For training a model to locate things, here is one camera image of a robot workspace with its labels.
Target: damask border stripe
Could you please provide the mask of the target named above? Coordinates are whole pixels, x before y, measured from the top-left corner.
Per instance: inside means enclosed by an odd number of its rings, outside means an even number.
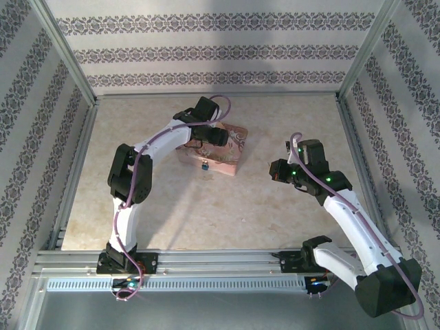
[[[405,0],[406,7],[416,19],[437,55],[440,55],[440,8],[433,0]]]
[[[80,64],[217,61],[217,60],[352,60],[357,45],[230,45],[82,49]]]
[[[221,14],[170,14],[72,17],[57,19],[65,36],[87,34],[259,31],[259,30],[360,30],[371,27],[372,12],[246,12]]]
[[[87,76],[92,87],[341,83],[343,71],[164,72]]]
[[[21,192],[25,188],[28,175],[34,165],[34,160],[40,149],[45,131],[50,123],[50,118],[55,110],[58,98],[63,90],[69,71],[63,61],[56,68],[52,81],[46,91],[40,109],[38,109],[28,136],[26,137],[23,150],[20,152],[16,168],[12,171],[9,184],[6,186],[4,196],[0,203],[0,247],[8,234],[8,227],[15,214],[15,208],[21,198]]]
[[[440,239],[440,197],[436,195],[437,189],[433,188],[434,182],[425,169],[426,165],[419,154],[419,147],[414,142],[376,57],[371,56],[365,63],[365,68],[376,89],[377,97],[384,108],[394,136],[397,138],[410,175],[414,178],[413,181],[416,184],[420,200],[423,201],[423,207],[428,213],[429,220],[432,221],[431,226],[438,234],[437,239]]]
[[[27,0],[10,0],[0,13],[0,58],[31,10]]]
[[[379,127],[371,111],[370,104],[366,99],[364,90],[357,80],[351,89],[356,101],[357,108],[364,122],[364,128],[368,133],[371,146],[375,153],[377,163],[382,172],[386,191],[391,200],[391,204],[397,215],[397,220],[400,225],[400,230],[404,233],[404,240],[407,244],[406,248],[410,252],[411,257],[415,258],[422,268],[421,285],[420,288],[424,290],[424,296],[430,305],[430,311],[434,314],[434,323],[440,327],[440,292],[438,284],[435,282],[434,272],[430,269],[430,262],[426,251],[423,249],[423,242],[420,234],[415,229],[413,216],[411,215],[408,205],[403,195],[400,183],[396,179],[394,167],[390,162],[388,151],[386,150],[384,140],[380,136]]]
[[[426,121],[426,126],[430,128],[435,143],[440,143],[440,102],[432,92],[432,87],[416,64],[413,54],[411,54],[409,47],[405,44],[394,23],[391,23],[385,29],[382,40],[393,55],[400,75],[405,80],[415,103],[419,105],[419,111]]]
[[[40,182],[40,186],[38,187],[35,202],[32,205],[32,211],[29,213],[29,219],[26,221],[24,235],[20,238],[20,246],[16,251],[17,254],[14,257],[14,261],[12,262],[13,266],[10,269],[10,276],[6,280],[6,290],[2,292],[3,297],[0,301],[0,329],[8,328],[8,320],[10,319],[12,310],[17,303],[17,292],[23,284],[23,277],[25,276],[26,268],[29,265],[29,258],[32,254],[32,249],[34,248],[34,242],[37,238],[41,221],[43,220],[47,201],[49,198],[54,198],[50,196],[50,193],[52,186],[54,185],[56,174],[59,170],[65,146],[69,139],[69,134],[76,114],[78,113],[78,108],[82,97],[83,96],[79,88],[75,86],[74,92],[69,100],[69,105],[66,108],[63,121],[61,122],[60,129],[56,135],[56,140],[52,147],[52,152],[50,153],[50,158],[47,160],[46,169]],[[76,141],[75,151],[69,165],[67,177],[69,177],[79,141],[80,139],[78,138]]]
[[[15,80],[12,82],[12,86],[9,88],[9,93],[6,94],[1,103],[0,152],[3,150],[3,146],[8,139],[10,130],[14,127],[17,115],[21,112],[21,107],[24,105],[24,102],[28,97],[30,87],[34,85],[35,79],[40,72],[40,68],[51,47],[52,42],[50,37],[44,29],[41,29],[35,42],[32,44],[29,54],[26,56],[25,61],[20,67]]]

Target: aluminum frame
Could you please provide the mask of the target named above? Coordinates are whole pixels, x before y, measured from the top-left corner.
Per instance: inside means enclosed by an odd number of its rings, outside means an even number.
[[[91,105],[89,115],[86,119],[85,129],[82,133],[80,146],[74,161],[73,171],[67,182],[67,194],[65,195],[61,212],[56,220],[54,234],[49,242],[50,249],[56,249],[57,245],[62,241],[59,237],[61,228],[65,227],[69,218],[70,210],[74,201],[74,195],[79,182],[80,173],[83,167],[85,154],[91,137],[91,132],[96,118],[99,101],[96,102],[96,96],[91,89],[85,75],[76,61],[73,52],[70,50],[65,37],[59,30],[56,21],[50,12],[44,0],[30,0],[32,7],[36,10],[38,17],[43,22],[44,27],[52,37],[56,49],[61,58],[66,62],[70,72],[72,73],[76,84],[80,87],[87,102]],[[394,12],[399,0],[384,0],[379,14],[377,15],[368,35],[363,42],[350,70],[348,71],[341,88],[335,97],[338,111],[344,131],[349,143],[351,154],[355,162],[356,171],[360,178],[362,192],[367,203],[368,212],[371,218],[376,222],[379,230],[385,234],[384,224],[380,217],[377,201],[373,194],[371,183],[367,179],[366,167],[362,161],[359,146],[355,142],[353,127],[347,118],[347,110],[345,109],[344,100],[351,85],[359,76],[365,61],[376,44],[380,34],[383,32],[391,14]],[[273,92],[267,93],[231,93],[233,96],[275,96],[275,95],[296,95],[296,96],[314,96],[328,95],[333,92],[324,91],[303,91],[303,92],[282,92],[275,89]],[[150,97],[186,97],[196,96],[201,93],[167,93],[167,94],[118,94],[101,96],[98,99],[105,98],[150,98]],[[151,278],[186,280],[188,278],[293,278],[297,274],[281,274],[278,259],[270,255],[271,252],[279,252],[280,250],[204,250],[204,251],[156,251],[159,253],[159,264],[157,275]],[[98,278],[96,275],[96,262],[100,251],[86,252],[63,252],[63,251],[42,251],[38,253],[32,278],[28,287],[25,305],[22,308],[22,315],[19,321],[18,329],[33,329],[38,321],[41,305],[47,291],[47,284],[54,278]],[[413,314],[413,306],[402,309],[404,313]],[[419,322],[405,320],[407,329],[427,329],[426,322],[422,319]]]

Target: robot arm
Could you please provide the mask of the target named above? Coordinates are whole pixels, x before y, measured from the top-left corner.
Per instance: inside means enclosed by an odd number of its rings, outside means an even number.
[[[338,222],[360,259],[359,261],[342,251],[330,238],[318,236],[305,241],[302,245],[304,268],[318,265],[334,273],[354,290],[361,307],[372,317],[415,302],[409,287],[378,246],[365,222],[361,221],[360,215],[416,290],[421,279],[420,265],[413,258],[405,260],[377,229],[361,207],[345,175],[340,171],[329,170],[323,146],[318,140],[299,142],[297,150],[300,161],[313,175],[357,208],[357,211],[352,211],[345,201],[310,178],[299,164],[290,164],[286,159],[272,162],[269,171],[272,179],[293,184],[296,189],[314,196]]]
[[[216,146],[225,146],[229,135],[224,129],[214,128],[210,125],[182,126],[183,124],[193,122],[211,121],[218,118],[220,114],[219,106],[215,102],[202,97],[195,108],[189,108],[174,115],[170,123],[156,134],[158,136],[156,139],[149,138],[134,146],[121,144],[116,150],[107,183],[111,188],[113,196],[114,215],[116,212],[119,212],[116,224],[119,239],[129,254],[135,254],[136,251],[135,230],[139,218],[138,213],[141,203],[148,197],[151,191],[153,167],[160,163],[171,151],[192,139]],[[119,210],[120,205],[127,202],[129,196],[133,177],[133,171],[130,167],[134,165],[135,158],[143,146],[151,140],[153,140],[151,145],[142,152],[137,165],[131,206]],[[107,244],[106,253],[109,259],[116,262],[122,268],[121,270],[129,271],[132,265],[122,253],[122,248],[118,243],[114,229]]]

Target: metal extrusion frame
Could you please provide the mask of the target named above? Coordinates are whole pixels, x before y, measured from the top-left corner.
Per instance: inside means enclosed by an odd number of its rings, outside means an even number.
[[[61,212],[56,220],[54,233],[49,242],[51,251],[38,253],[30,284],[25,297],[17,329],[34,329],[39,320],[41,307],[47,292],[53,291],[108,291],[111,288],[111,276],[98,276],[96,263],[101,251],[63,252],[56,251],[61,246],[64,230],[70,211],[72,209],[76,188],[85,160],[87,147],[99,106],[99,100],[104,98],[151,98],[151,97],[189,97],[201,93],[165,93],[165,94],[118,94],[96,96],[87,79],[70,50],[65,37],[61,33],[55,18],[44,0],[30,0],[43,26],[51,36],[61,58],[66,62],[76,84],[80,87],[87,102],[91,106],[87,115],[85,127],[82,132],[80,145],[74,160],[73,169],[67,182]],[[369,54],[383,32],[386,24],[399,0],[384,0],[381,10],[376,16],[370,31],[367,34],[352,66],[347,72],[341,88],[337,92],[335,101],[341,117],[349,148],[353,156],[355,168],[360,178],[362,192],[367,203],[368,212],[376,222],[379,230],[386,235],[382,218],[380,217],[377,200],[373,194],[371,182],[368,180],[366,165],[362,160],[353,127],[347,117],[345,98],[359,76]],[[250,91],[249,93],[231,93],[232,96],[316,96],[329,95],[333,92],[303,91],[285,92],[274,88],[272,92],[263,93]],[[145,251],[159,253],[157,273],[146,278],[142,291],[279,291],[306,292],[304,274],[282,274],[279,260],[274,258],[272,252],[281,250],[171,250],[171,251]],[[401,309],[406,314],[415,314],[414,306]],[[417,322],[404,320],[407,329],[427,329],[424,319]]]

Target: white wall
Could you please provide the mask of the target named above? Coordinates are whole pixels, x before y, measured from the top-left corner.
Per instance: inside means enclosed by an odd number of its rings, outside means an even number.
[[[336,91],[384,0],[47,0],[95,93]]]
[[[382,216],[440,329],[439,2],[402,1],[348,97]]]
[[[0,329],[13,328],[88,106],[26,0],[0,0]]]

